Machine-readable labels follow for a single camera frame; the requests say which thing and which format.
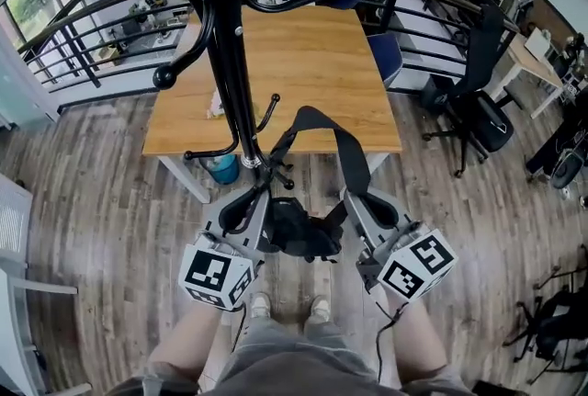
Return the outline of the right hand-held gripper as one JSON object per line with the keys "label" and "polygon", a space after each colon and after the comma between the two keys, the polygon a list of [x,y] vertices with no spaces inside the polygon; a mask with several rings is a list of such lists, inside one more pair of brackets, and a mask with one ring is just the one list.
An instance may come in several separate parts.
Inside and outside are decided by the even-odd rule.
{"label": "right hand-held gripper", "polygon": [[344,205],[364,245],[356,269],[366,291],[381,286],[414,302],[457,263],[442,232],[416,220],[394,196],[374,187],[363,197],[346,191]]}

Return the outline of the black shoulder bag with strap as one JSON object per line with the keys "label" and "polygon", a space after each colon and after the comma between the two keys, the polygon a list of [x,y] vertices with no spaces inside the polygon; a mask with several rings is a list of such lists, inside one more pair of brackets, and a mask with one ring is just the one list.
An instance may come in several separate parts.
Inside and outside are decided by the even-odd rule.
{"label": "black shoulder bag with strap", "polygon": [[[271,176],[278,178],[277,169],[297,135],[307,130],[332,130],[341,163],[346,190],[357,196],[368,192],[371,175],[368,162],[357,138],[315,107],[301,107],[290,128],[272,149],[268,161]],[[339,202],[324,218],[310,215],[296,198],[273,198],[269,203],[269,243],[278,251],[302,257],[311,263],[320,258],[331,261],[342,250],[342,224],[347,217]]]}

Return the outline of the black coat rack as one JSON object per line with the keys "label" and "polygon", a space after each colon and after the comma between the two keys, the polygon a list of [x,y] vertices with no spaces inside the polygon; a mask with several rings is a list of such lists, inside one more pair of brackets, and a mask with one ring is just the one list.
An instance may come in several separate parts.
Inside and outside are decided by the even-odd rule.
{"label": "black coat rack", "polygon": [[207,54],[232,135],[232,143],[220,151],[186,153],[187,159],[213,157],[243,148],[243,165],[252,170],[256,184],[267,187],[274,168],[257,140],[263,124],[255,122],[243,39],[242,6],[247,0],[187,0],[197,11],[201,28],[193,45],[153,74],[158,90],[171,88],[178,76]]}

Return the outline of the person's left forearm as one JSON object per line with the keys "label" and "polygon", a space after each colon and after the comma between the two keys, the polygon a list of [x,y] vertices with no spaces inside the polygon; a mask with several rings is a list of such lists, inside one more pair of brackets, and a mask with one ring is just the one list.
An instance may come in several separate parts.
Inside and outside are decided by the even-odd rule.
{"label": "person's left forearm", "polygon": [[149,356],[150,364],[166,364],[197,382],[206,366],[222,310],[195,301]]}

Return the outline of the person's left shoe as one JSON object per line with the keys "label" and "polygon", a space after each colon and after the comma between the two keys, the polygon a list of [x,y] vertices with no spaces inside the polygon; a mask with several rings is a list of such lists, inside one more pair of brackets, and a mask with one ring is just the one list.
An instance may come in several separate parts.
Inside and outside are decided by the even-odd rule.
{"label": "person's left shoe", "polygon": [[253,319],[270,319],[271,303],[269,297],[264,292],[254,293],[250,301],[250,311]]}

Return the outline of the person's shoe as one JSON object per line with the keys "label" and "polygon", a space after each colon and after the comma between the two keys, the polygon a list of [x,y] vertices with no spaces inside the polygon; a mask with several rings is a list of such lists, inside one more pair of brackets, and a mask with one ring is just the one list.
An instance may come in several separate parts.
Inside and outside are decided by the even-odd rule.
{"label": "person's shoe", "polygon": [[271,303],[269,297],[264,292],[254,293],[250,301],[250,311],[253,319],[270,319]]}
{"label": "person's shoe", "polygon": [[326,296],[319,295],[312,301],[308,320],[312,323],[325,323],[331,320],[331,304]]}

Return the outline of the mesh bin with blue bag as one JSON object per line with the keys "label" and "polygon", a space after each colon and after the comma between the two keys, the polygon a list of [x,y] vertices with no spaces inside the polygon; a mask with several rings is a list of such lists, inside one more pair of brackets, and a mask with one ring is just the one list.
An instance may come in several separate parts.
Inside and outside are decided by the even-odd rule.
{"label": "mesh bin with blue bag", "polygon": [[220,185],[230,185],[237,181],[240,174],[239,160],[235,154],[224,154],[199,159],[203,167]]}

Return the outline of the person's right shoe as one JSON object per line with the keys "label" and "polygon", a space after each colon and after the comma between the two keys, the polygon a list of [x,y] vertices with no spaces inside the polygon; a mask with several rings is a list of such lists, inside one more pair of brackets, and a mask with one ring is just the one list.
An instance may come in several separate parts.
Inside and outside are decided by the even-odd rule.
{"label": "person's right shoe", "polygon": [[331,304],[326,296],[319,295],[312,301],[308,320],[312,323],[325,323],[331,320]]}

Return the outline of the person's grey shorts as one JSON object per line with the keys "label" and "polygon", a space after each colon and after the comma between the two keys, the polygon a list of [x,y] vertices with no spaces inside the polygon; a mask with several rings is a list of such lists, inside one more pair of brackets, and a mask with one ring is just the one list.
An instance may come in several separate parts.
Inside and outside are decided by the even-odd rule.
{"label": "person's grey shorts", "polygon": [[251,317],[214,388],[166,364],[150,364],[106,396],[474,396],[449,365],[425,379],[393,387],[378,383],[333,322],[305,323],[289,333],[277,321]]}

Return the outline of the black office chair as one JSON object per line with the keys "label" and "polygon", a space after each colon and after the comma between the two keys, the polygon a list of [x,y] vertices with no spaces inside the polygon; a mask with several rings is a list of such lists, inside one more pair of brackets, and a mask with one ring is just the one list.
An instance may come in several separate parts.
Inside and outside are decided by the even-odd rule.
{"label": "black office chair", "polygon": [[504,147],[514,133],[513,124],[502,110],[505,102],[493,100],[484,91],[498,61],[502,34],[502,11],[483,5],[479,19],[469,31],[465,74],[458,82],[453,81],[454,87],[448,94],[445,109],[436,116],[447,117],[451,128],[422,135],[424,141],[433,138],[460,140],[460,168],[455,172],[457,178],[462,177],[466,170],[469,146],[478,152],[478,161],[482,164],[489,153]]}

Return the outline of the black floor bin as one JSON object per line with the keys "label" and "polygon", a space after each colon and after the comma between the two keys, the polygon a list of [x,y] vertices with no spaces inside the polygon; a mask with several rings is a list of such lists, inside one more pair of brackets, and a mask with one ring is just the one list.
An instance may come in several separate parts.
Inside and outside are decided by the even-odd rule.
{"label": "black floor bin", "polygon": [[431,74],[420,93],[419,102],[423,109],[433,115],[441,115],[447,104],[448,94],[454,87],[451,78]]}

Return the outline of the white cabinet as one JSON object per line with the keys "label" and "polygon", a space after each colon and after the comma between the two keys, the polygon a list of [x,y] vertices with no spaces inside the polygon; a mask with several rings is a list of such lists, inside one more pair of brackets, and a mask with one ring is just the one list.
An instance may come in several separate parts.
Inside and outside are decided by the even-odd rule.
{"label": "white cabinet", "polygon": [[27,293],[77,293],[76,287],[27,278],[31,206],[31,193],[0,174],[0,384],[20,396],[40,396],[46,390],[30,332]]}

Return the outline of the blue chair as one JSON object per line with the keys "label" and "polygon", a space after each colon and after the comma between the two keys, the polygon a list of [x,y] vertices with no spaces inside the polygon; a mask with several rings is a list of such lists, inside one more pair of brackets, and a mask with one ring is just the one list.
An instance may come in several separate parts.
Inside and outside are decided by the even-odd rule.
{"label": "blue chair", "polygon": [[400,45],[392,32],[374,34],[367,37],[367,42],[378,66],[383,84],[389,87],[400,73],[403,58]]}

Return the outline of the wooden table with white legs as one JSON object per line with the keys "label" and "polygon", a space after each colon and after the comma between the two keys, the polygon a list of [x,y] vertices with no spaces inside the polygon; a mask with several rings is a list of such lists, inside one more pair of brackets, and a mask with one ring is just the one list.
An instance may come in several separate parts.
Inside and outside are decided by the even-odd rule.
{"label": "wooden table with white legs", "polygon": [[[280,100],[257,139],[269,153],[300,107],[319,109],[352,133],[370,170],[401,152],[401,139],[367,37],[353,10],[304,6],[280,14],[243,10],[244,43],[254,115],[261,119],[271,96]],[[202,54],[160,92],[142,153],[181,173],[185,152],[218,151],[232,144],[226,118],[211,119],[216,89]]]}

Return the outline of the white box with plant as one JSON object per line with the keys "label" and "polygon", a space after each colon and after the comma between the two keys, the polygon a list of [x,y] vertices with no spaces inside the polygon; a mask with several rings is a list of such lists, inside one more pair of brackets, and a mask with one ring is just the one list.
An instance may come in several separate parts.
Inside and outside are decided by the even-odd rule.
{"label": "white box with plant", "polygon": [[543,61],[550,48],[551,34],[548,29],[534,28],[526,40],[525,48],[538,61]]}

